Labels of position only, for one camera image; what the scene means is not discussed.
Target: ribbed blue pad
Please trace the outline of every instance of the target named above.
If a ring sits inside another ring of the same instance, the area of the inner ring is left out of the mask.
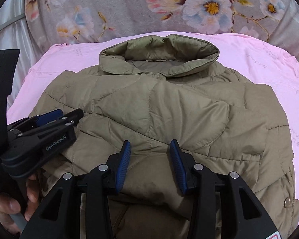
[[[180,159],[180,156],[177,151],[177,147],[175,145],[174,140],[170,144],[170,153],[171,153],[171,160],[173,162],[173,167],[174,167],[178,187],[182,191],[182,194],[185,195],[187,192],[187,189],[188,189],[187,183],[186,183],[186,172],[183,167],[183,164]]]
[[[57,118],[62,117],[62,116],[63,116],[62,110],[57,109],[55,111],[43,114],[40,117],[38,117],[36,124],[38,127],[41,127],[41,126],[48,124],[49,122],[54,121]]]
[[[128,171],[128,164],[131,158],[131,143],[127,142],[126,147],[123,152],[122,160],[119,164],[119,167],[117,169],[116,173],[116,185],[115,189],[117,193],[120,193],[120,191],[123,189],[126,173]]]

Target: quilted jacket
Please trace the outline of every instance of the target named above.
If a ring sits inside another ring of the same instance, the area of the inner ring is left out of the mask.
[[[213,172],[241,174],[287,238],[299,201],[286,114],[270,86],[253,84],[218,56],[207,41],[145,36],[105,49],[99,65],[59,75],[32,115],[58,108],[85,114],[77,141],[44,166],[49,187],[65,172],[105,163],[129,140],[124,187],[109,200],[115,237],[186,238],[193,199],[179,194],[171,169],[168,145],[177,139]]]

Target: pink bed sheet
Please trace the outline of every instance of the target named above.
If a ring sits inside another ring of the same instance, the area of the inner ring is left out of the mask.
[[[154,32],[104,43],[54,45],[29,70],[14,104],[7,112],[7,122],[12,123],[28,116],[45,88],[64,70],[79,72],[98,64],[99,53],[104,48],[141,36],[167,36],[173,33],[211,42],[219,48],[218,61],[224,66],[239,71],[254,83],[264,83],[273,88],[289,121],[295,155],[296,198],[299,199],[299,63],[285,50],[250,36]]]

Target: metal button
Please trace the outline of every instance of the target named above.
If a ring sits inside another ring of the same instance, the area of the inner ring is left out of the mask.
[[[65,179],[65,180],[69,180],[69,179],[71,179],[71,177],[72,177],[72,174],[69,172],[67,172],[63,175],[63,179]]]
[[[102,171],[102,172],[106,171],[107,168],[108,168],[108,166],[107,166],[106,164],[101,164],[101,165],[98,167],[98,169],[99,169],[100,171]]]
[[[237,172],[231,172],[230,177],[233,179],[237,179],[239,177],[239,174]]]
[[[284,207],[292,207],[291,198],[286,198],[285,202],[283,203]]]
[[[194,168],[195,168],[195,170],[197,170],[197,171],[201,171],[201,170],[203,170],[204,166],[201,165],[201,164],[195,164],[195,165],[194,165]]]

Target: blue gripper pad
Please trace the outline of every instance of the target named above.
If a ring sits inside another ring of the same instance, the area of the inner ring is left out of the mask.
[[[170,153],[178,187],[180,188],[182,194],[186,195],[188,190],[186,182],[186,171],[180,156],[180,154],[182,154],[182,151],[180,150],[176,139],[173,139],[170,144]]]
[[[131,159],[131,143],[127,140],[124,142],[123,148],[121,149],[120,158],[121,161],[116,172],[115,190],[117,193],[123,188],[126,173],[128,171],[128,164]]]
[[[51,121],[57,120],[63,116],[63,111],[60,109],[48,112],[38,117],[36,124],[38,127],[41,127],[45,124],[48,124]]]

